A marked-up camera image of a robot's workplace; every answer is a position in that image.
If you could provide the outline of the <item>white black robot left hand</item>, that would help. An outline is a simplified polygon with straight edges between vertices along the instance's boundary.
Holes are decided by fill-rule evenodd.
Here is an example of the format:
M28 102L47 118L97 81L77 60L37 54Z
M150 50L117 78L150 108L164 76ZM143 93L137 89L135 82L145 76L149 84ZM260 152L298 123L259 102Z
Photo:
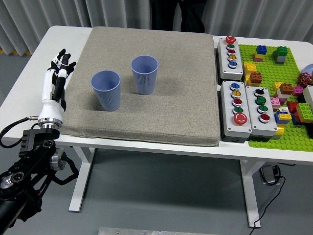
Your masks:
M45 72L42 91L43 109L39 120L56 119L62 122L62 113L66 110L65 84L76 66L76 62L69 63L70 57L71 55L62 49Z

